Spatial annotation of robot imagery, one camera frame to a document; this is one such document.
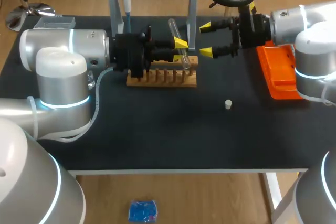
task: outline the wooden test tube rack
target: wooden test tube rack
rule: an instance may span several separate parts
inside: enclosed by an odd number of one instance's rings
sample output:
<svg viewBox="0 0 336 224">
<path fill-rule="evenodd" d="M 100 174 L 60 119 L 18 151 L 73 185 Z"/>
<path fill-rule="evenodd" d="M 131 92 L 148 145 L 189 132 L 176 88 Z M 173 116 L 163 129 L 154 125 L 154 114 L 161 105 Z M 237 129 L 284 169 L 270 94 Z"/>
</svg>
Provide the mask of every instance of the wooden test tube rack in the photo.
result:
<svg viewBox="0 0 336 224">
<path fill-rule="evenodd" d="M 192 67 L 190 70 L 168 69 L 169 66 L 182 66 L 181 60 L 174 62 L 155 61 L 149 72 L 144 70 L 143 78 L 131 78 L 130 72 L 127 75 L 127 86 L 137 87 L 167 87 L 167 88 L 196 88 L 196 67 L 198 66 L 198 57 L 189 56 Z"/>
</svg>

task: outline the wooden floor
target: wooden floor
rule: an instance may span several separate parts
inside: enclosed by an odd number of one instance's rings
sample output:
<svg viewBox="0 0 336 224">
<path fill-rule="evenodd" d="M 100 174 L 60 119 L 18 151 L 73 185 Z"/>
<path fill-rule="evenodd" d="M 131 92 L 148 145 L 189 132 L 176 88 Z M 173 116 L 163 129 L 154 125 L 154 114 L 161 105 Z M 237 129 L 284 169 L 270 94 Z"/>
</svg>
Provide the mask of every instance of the wooden floor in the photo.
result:
<svg viewBox="0 0 336 224">
<path fill-rule="evenodd" d="M 57 14 L 108 16 L 108 0 L 30 0 L 53 6 Z M 328 0 L 258 0 L 258 12 Z M 219 16 L 223 8 L 209 9 L 211 0 L 198 0 L 198 14 Z M 134 16 L 186 15 L 188 0 L 132 0 Z M 0 69 L 16 33 L 4 25 L 6 15 L 19 0 L 3 0 L 0 9 Z M 295 174 L 278 174 L 284 195 Z M 122 175 L 79 177 L 87 199 L 86 224 L 127 223 L 133 199 L 155 199 L 160 224 L 269 223 L 269 211 L 258 174 Z"/>
</svg>

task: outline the stool base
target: stool base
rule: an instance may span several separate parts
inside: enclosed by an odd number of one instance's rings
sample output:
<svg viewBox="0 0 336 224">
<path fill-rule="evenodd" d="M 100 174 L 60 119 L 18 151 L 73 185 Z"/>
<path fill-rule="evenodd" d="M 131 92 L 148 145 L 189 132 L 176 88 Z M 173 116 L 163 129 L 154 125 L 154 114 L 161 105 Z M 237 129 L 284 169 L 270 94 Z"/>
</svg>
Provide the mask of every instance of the stool base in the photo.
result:
<svg viewBox="0 0 336 224">
<path fill-rule="evenodd" d="M 20 31 L 22 24 L 28 15 L 54 16 L 55 10 L 44 3 L 30 3 L 29 8 L 20 5 L 12 10 L 7 16 L 6 26 L 11 30 Z"/>
</svg>

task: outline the test tube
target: test tube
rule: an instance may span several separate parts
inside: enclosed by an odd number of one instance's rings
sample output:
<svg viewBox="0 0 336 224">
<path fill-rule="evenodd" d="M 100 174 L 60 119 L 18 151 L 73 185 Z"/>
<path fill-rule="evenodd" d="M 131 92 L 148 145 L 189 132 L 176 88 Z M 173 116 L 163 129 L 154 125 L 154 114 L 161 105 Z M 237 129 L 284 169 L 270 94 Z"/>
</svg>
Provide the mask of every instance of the test tube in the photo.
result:
<svg viewBox="0 0 336 224">
<path fill-rule="evenodd" d="M 173 18 L 168 19 L 168 26 L 172 35 L 178 39 L 181 39 L 180 32 L 178 31 L 178 27 Z M 185 48 L 178 48 L 178 54 L 181 55 L 181 63 L 184 69 L 189 69 L 191 67 L 191 63 L 187 54 L 187 50 Z"/>
</svg>

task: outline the black table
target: black table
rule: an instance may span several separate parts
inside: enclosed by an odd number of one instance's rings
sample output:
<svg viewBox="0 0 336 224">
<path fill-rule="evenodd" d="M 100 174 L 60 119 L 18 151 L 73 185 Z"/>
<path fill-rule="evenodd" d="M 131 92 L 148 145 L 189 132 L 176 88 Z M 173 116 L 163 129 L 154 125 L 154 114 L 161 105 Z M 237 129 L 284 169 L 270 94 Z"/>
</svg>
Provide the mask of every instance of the black table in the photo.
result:
<svg viewBox="0 0 336 224">
<path fill-rule="evenodd" d="M 37 21 L 28 17 L 23 30 Z M 197 23 L 208 21 L 199 17 Z M 109 17 L 76 17 L 76 28 L 108 31 L 109 22 Z M 183 24 L 185 19 L 177 17 L 176 22 Z M 149 23 L 155 39 L 170 36 L 165 17 L 133 17 L 132 30 Z M 0 76 L 0 96 L 38 98 L 35 74 L 18 64 L 19 38 L 20 34 Z M 230 32 L 224 30 L 197 34 L 196 52 L 190 55 L 230 40 Z M 39 141 L 64 168 L 303 169 L 334 145 L 335 108 L 273 100 L 254 49 L 235 58 L 199 57 L 197 88 L 127 87 L 126 77 L 126 72 L 110 72 L 102 79 L 101 110 L 81 139 L 68 144 Z M 225 109 L 227 99 L 233 101 L 231 110 Z"/>
</svg>

